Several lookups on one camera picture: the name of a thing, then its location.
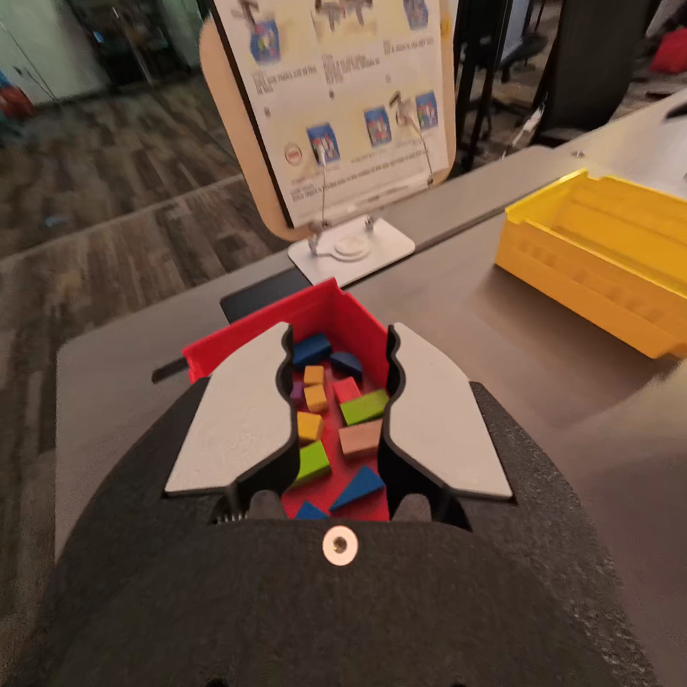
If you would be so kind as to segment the instruction sheet stand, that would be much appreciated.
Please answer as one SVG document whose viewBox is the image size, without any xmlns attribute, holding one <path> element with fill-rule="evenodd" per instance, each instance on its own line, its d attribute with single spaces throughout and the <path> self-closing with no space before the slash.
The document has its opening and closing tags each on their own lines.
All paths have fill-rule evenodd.
<svg viewBox="0 0 687 687">
<path fill-rule="evenodd" d="M 209 1 L 203 76 L 253 201 L 312 285 L 412 255 L 384 219 L 456 157 L 447 1 Z"/>
</svg>

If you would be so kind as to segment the yellow plastic bin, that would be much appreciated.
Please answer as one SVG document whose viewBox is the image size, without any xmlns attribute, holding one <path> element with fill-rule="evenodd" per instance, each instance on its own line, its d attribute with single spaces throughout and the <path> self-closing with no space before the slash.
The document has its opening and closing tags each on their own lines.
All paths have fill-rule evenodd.
<svg viewBox="0 0 687 687">
<path fill-rule="evenodd" d="M 505 209 L 494 263 L 648 358 L 686 358 L 683 197 L 579 169 Z"/>
</svg>

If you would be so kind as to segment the red canister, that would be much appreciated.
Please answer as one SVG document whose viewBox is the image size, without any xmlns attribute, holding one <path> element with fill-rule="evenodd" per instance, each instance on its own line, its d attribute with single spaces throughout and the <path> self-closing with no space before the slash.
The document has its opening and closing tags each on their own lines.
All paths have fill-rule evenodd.
<svg viewBox="0 0 687 687">
<path fill-rule="evenodd" d="M 35 107 L 18 87 L 2 85 L 1 116 L 7 121 L 22 122 L 35 116 Z"/>
</svg>

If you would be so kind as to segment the natural wooden rectangular block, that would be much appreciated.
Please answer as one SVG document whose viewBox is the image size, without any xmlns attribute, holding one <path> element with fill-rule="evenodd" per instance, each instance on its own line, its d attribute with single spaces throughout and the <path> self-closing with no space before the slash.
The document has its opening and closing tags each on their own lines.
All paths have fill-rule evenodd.
<svg viewBox="0 0 687 687">
<path fill-rule="evenodd" d="M 379 450 L 383 419 L 359 423 L 338 430 L 341 454 L 346 460 L 367 459 Z"/>
</svg>

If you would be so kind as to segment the black office chair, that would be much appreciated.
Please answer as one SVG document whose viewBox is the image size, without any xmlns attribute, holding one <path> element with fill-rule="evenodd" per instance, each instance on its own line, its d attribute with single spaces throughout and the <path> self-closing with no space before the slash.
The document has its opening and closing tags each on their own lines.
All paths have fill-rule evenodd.
<svg viewBox="0 0 687 687">
<path fill-rule="evenodd" d="M 631 82 L 659 1 L 563 1 L 530 142 L 554 148 L 606 125 Z"/>
</svg>

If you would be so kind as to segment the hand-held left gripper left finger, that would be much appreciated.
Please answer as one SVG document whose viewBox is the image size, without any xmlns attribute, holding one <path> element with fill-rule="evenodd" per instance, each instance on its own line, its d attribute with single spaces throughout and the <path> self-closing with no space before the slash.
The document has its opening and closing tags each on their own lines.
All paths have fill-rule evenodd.
<svg viewBox="0 0 687 687">
<path fill-rule="evenodd" d="M 164 487 L 166 497 L 217 494 L 247 514 L 261 491 L 283 495 L 299 472 L 293 327 L 278 322 L 208 377 Z"/>
</svg>

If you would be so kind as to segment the blue wooden cube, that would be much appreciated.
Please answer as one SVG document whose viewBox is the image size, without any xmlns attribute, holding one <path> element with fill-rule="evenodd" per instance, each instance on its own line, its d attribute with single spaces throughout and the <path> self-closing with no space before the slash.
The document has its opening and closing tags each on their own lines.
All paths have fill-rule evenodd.
<svg viewBox="0 0 687 687">
<path fill-rule="evenodd" d="M 385 489 L 380 475 L 368 466 L 361 467 L 348 485 L 331 504 L 330 513 L 340 511 Z"/>
</svg>

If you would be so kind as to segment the red storage box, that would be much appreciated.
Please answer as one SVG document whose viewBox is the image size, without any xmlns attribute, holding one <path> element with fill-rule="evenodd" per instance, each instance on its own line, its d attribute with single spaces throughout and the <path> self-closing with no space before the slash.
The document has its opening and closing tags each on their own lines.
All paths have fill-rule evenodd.
<svg viewBox="0 0 687 687">
<path fill-rule="evenodd" d="M 649 70 L 671 75 L 686 72 L 686 27 L 670 31 L 663 36 Z"/>
</svg>

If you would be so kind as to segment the green rectangular wooden block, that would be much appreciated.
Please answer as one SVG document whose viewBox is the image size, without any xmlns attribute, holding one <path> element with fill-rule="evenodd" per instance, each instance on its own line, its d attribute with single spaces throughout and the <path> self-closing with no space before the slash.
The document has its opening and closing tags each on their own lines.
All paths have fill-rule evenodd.
<svg viewBox="0 0 687 687">
<path fill-rule="evenodd" d="M 388 401 L 386 390 L 379 389 L 343 402 L 339 407 L 346 426 L 352 427 L 382 418 Z"/>
<path fill-rule="evenodd" d="M 331 464 L 323 442 L 318 440 L 299 451 L 299 472 L 290 489 L 297 489 L 331 474 Z"/>
</svg>

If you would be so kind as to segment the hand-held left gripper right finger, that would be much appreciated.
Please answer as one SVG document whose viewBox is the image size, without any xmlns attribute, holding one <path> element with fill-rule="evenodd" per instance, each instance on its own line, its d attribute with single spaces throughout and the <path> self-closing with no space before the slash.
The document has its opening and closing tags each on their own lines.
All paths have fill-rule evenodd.
<svg viewBox="0 0 687 687">
<path fill-rule="evenodd" d="M 467 523 L 461 500 L 509 503 L 514 491 L 468 376 L 403 323 L 391 324 L 379 475 L 391 520 L 423 501 L 430 521 Z"/>
</svg>

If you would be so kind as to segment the red plastic bin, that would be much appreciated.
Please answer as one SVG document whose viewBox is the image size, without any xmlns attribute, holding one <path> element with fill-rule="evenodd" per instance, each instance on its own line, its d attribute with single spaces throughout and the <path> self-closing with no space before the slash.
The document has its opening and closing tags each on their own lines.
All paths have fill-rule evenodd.
<svg viewBox="0 0 687 687">
<path fill-rule="evenodd" d="M 323 333 L 332 344 L 332 352 L 347 351 L 355 355 L 364 369 L 363 381 L 358 383 L 362 396 L 385 388 L 389 369 L 385 358 L 387 329 L 352 295 L 342 291 L 335 280 L 302 288 L 285 298 L 266 303 L 262 308 L 247 305 L 247 297 L 252 291 L 253 288 L 248 288 L 235 297 L 226 297 L 222 301 L 222 308 L 229 324 L 182 350 L 191 382 L 209 376 L 225 358 L 271 326 L 287 322 L 293 327 L 294 344 Z M 323 365 L 325 369 L 323 386 L 328 399 L 328 411 L 320 414 L 324 419 L 321 441 L 331 464 L 331 474 L 300 488 L 289 489 L 282 497 L 285 511 L 295 519 L 301 504 L 308 500 L 328 516 L 333 514 L 349 520 L 386 521 L 389 519 L 389 510 L 385 489 L 340 511 L 329 511 L 331 504 L 361 467 L 368 466 L 378 472 L 377 454 L 367 459 L 343 458 L 338 430 L 347 426 L 336 402 L 332 382 L 347 376 L 333 371 L 329 359 L 318 365 Z"/>
</svg>

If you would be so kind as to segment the blue rectangular wooden block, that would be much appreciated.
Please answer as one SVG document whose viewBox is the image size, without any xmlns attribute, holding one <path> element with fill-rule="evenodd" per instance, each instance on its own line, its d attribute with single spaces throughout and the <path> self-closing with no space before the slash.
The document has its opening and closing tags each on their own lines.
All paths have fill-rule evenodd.
<svg viewBox="0 0 687 687">
<path fill-rule="evenodd" d="M 323 333 L 317 333 L 294 345 L 293 367 L 297 372 L 304 372 L 309 365 L 318 365 L 332 354 L 332 344 Z"/>
</svg>

